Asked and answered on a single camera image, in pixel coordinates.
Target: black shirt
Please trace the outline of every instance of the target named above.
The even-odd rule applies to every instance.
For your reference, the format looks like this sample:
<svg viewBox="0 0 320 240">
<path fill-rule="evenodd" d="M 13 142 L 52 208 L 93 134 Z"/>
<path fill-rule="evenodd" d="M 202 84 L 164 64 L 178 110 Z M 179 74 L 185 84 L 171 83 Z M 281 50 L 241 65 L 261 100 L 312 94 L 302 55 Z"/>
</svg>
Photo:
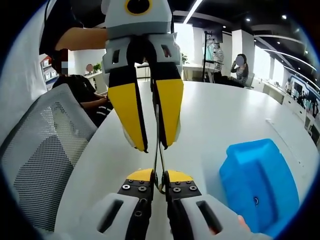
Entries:
<svg viewBox="0 0 320 240">
<path fill-rule="evenodd" d="M 56 0 L 46 16 L 39 53 L 52 57 L 57 52 L 55 47 L 63 34 L 71 28 L 83 28 L 83 24 L 75 18 L 70 0 Z"/>
<path fill-rule="evenodd" d="M 87 103 L 96 101 L 99 98 L 95 95 L 95 88 L 91 85 L 89 80 L 81 75 L 60 76 L 53 84 L 55 88 L 61 84 L 68 84 L 74 98 L 79 103 Z"/>
</svg>

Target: blue plastic box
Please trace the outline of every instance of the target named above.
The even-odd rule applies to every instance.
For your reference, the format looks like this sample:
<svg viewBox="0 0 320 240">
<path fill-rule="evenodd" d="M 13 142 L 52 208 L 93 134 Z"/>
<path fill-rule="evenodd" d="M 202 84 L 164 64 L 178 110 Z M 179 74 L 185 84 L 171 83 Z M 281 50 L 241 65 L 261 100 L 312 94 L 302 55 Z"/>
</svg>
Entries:
<svg viewBox="0 0 320 240">
<path fill-rule="evenodd" d="M 231 145 L 220 168 L 228 207 L 253 233 L 276 237 L 299 208 L 286 160 L 271 139 Z"/>
</svg>

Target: mesh chair back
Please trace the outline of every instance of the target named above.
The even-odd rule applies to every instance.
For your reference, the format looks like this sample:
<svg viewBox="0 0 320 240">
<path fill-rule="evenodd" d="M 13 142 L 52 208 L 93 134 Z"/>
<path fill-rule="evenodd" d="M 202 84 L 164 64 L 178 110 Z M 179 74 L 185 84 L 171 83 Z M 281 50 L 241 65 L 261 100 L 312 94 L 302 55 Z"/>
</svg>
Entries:
<svg viewBox="0 0 320 240">
<path fill-rule="evenodd" d="M 37 99 L 1 146 L 9 189 L 36 228 L 54 230 L 68 179 L 96 130 L 62 84 Z"/>
</svg>

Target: window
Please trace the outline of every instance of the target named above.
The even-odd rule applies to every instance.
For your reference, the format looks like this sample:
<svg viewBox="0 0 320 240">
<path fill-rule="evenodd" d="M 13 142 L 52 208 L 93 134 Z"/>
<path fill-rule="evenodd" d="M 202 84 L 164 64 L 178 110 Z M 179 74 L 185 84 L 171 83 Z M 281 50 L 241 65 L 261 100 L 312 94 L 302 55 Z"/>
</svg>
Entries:
<svg viewBox="0 0 320 240">
<path fill-rule="evenodd" d="M 284 73 L 285 68 L 282 65 L 281 62 L 279 62 L 277 59 L 274 60 L 274 70 L 273 70 L 273 76 L 272 80 L 273 82 L 278 82 L 280 86 L 283 85 L 284 82 Z"/>
<path fill-rule="evenodd" d="M 257 78 L 268 80 L 270 74 L 271 58 L 270 54 L 255 46 L 253 73 Z"/>
<path fill-rule="evenodd" d="M 188 62 L 192 62 L 195 58 L 195 40 L 192 25 L 175 23 L 174 31 L 177 33 L 175 42 L 179 45 L 181 53 L 187 56 Z"/>
</svg>

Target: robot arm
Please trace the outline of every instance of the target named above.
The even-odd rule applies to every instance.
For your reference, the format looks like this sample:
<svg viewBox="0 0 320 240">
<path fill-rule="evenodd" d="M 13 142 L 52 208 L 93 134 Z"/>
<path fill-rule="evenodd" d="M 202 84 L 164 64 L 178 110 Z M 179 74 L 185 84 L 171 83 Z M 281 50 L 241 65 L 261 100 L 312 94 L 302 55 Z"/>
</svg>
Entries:
<svg viewBox="0 0 320 240">
<path fill-rule="evenodd" d="M 118 193 L 111 193 L 86 211 L 67 233 L 53 233 L 46 240 L 145 240 L 154 194 L 153 169 L 132 173 Z M 167 216 L 173 239 L 271 240 L 240 225 L 238 216 L 210 195 L 202 195 L 183 172 L 164 174 Z"/>
<path fill-rule="evenodd" d="M 101 5 L 109 40 L 103 75 L 109 99 L 130 142 L 148 151 L 135 63 L 145 58 L 151 72 L 154 110 L 159 105 L 160 140 L 164 148 L 177 137 L 184 84 L 182 58 L 170 34 L 172 13 L 167 0 L 104 0 Z"/>
<path fill-rule="evenodd" d="M 179 130 L 183 82 L 182 58 L 169 34 L 171 11 L 167 0 L 103 0 L 109 41 L 103 56 L 108 97 L 132 144 L 147 152 L 135 63 L 145 58 L 151 70 L 151 91 L 158 126 L 158 144 L 167 148 Z M 238 216 L 210 195 L 202 195 L 193 179 L 164 169 L 167 217 L 175 240 L 269 240 L 247 231 Z M 86 211 L 67 233 L 47 235 L 47 240 L 144 240 L 158 186 L 155 169 L 130 174 L 118 193 L 111 193 Z"/>
</svg>

